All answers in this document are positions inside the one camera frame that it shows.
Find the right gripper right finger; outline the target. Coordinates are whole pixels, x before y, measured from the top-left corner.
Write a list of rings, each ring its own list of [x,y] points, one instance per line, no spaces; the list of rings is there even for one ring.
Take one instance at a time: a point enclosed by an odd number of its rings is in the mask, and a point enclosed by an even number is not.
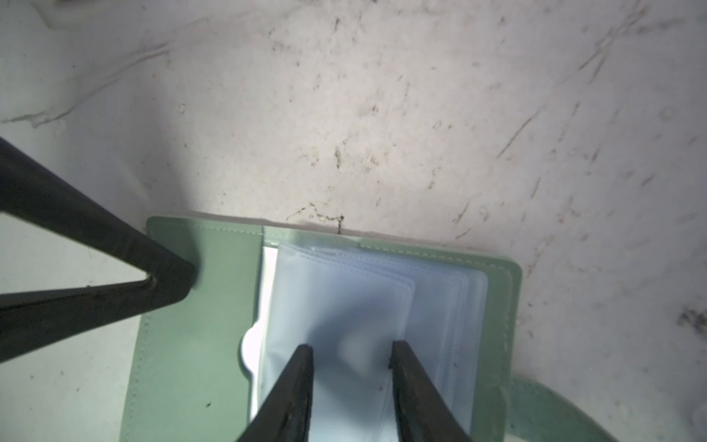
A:
[[[392,344],[390,369],[399,441],[471,441],[406,341]]]

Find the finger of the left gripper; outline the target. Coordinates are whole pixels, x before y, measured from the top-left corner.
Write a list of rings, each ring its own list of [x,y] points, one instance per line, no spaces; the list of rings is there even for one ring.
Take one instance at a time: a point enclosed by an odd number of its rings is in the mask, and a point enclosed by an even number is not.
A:
[[[1,360],[182,301],[196,267],[1,143]]]

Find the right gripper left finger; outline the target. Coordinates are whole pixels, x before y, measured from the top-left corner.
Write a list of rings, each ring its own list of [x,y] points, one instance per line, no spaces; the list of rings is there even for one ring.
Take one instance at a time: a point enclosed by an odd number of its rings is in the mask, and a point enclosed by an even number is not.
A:
[[[238,442],[307,442],[313,383],[313,349],[300,344]]]

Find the green card holder wallet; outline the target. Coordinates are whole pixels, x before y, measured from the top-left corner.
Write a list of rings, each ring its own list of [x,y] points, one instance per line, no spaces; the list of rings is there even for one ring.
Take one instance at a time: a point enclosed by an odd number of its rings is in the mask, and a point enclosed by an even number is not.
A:
[[[395,341],[471,441],[611,439],[512,373],[523,273],[510,259],[206,219],[152,217],[147,232],[197,278],[141,318],[123,441],[237,441],[300,344],[314,357],[308,441],[399,441]]]

